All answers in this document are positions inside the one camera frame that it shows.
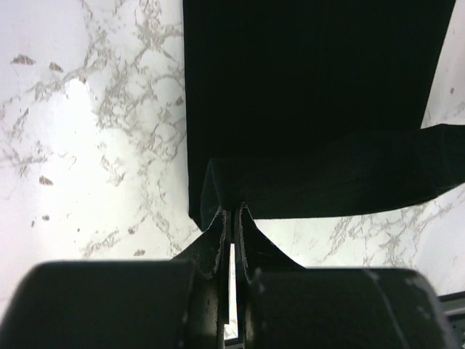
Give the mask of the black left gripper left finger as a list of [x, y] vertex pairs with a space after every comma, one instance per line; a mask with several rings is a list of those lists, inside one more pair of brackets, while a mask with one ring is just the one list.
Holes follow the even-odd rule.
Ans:
[[171, 260], [32, 268], [1, 323], [3, 348], [223, 348], [230, 213]]

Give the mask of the black t-shirt blue logo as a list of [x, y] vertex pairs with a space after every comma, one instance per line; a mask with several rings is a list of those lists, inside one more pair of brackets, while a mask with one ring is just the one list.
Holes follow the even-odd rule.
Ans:
[[453, 1], [185, 1], [189, 215], [373, 214], [464, 182], [422, 128]]

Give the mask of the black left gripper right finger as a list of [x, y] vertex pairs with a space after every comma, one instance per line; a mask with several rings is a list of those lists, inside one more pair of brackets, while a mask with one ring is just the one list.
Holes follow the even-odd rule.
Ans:
[[305, 268], [235, 212], [238, 336], [245, 348], [458, 348], [429, 282], [402, 268]]

